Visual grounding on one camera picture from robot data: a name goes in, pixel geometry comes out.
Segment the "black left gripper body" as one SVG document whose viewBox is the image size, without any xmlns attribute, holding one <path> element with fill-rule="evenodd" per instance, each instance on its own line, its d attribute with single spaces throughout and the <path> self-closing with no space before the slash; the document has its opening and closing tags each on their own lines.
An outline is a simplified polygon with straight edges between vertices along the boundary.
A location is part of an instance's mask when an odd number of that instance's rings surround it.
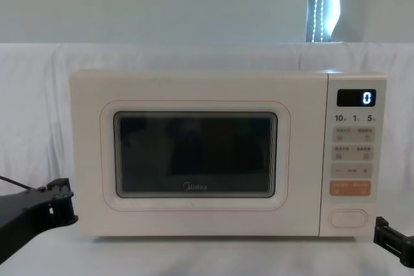
<svg viewBox="0 0 414 276">
<path fill-rule="evenodd" d="M 45 192 L 24 191 L 1 197 L 1 247 L 21 248 L 51 228 L 49 203 Z"/>
</svg>

